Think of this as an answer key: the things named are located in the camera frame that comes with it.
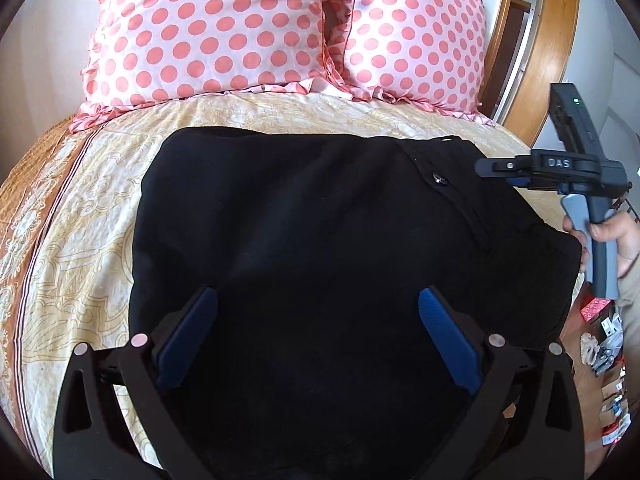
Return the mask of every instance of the pillow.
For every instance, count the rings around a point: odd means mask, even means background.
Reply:
[[[98,1],[72,130],[204,92],[341,93],[328,83],[339,75],[322,0]]]
[[[482,0],[332,0],[329,52],[345,90],[362,100],[411,101],[490,124],[478,110],[484,77]]]

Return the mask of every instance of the gray handle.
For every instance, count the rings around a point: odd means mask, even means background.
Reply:
[[[587,199],[583,195],[569,194],[560,201],[562,208],[574,224],[574,228],[582,231],[587,238],[587,250],[591,257],[587,262],[585,278],[591,283],[591,293],[597,298],[616,300],[618,298],[618,243],[616,240],[601,243],[594,242],[589,229],[590,215],[587,207]],[[615,211],[609,209],[604,214],[604,219],[613,216]],[[601,245],[604,251],[594,252],[594,244]]]

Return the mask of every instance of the bedspread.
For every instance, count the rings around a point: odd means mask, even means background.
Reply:
[[[267,134],[457,135],[487,156],[528,151],[500,126],[322,94],[198,96],[133,111],[80,134],[54,128],[39,141],[47,149],[27,165],[40,169],[28,182],[24,171],[14,171],[0,190],[0,404],[49,472],[56,403],[71,349],[81,341],[94,348],[127,341],[142,177],[172,132],[212,124]],[[563,213],[555,194],[522,193],[546,222],[560,228]],[[142,456],[157,464],[125,389],[117,393]]]

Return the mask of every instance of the folded black clothing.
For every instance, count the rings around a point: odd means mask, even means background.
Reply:
[[[580,243],[457,137],[168,137],[142,181],[130,333],[201,284],[218,318],[175,420],[221,480],[406,480],[470,402],[420,322],[434,285],[487,333],[558,338]]]

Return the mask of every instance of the hand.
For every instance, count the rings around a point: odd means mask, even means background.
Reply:
[[[584,272],[589,261],[589,251],[585,245],[587,238],[582,231],[576,231],[568,216],[562,221],[562,228],[572,234],[582,244],[580,272]],[[591,224],[591,237],[597,242],[618,241],[618,277],[624,276],[640,254],[640,228],[626,211],[618,211],[602,224]]]

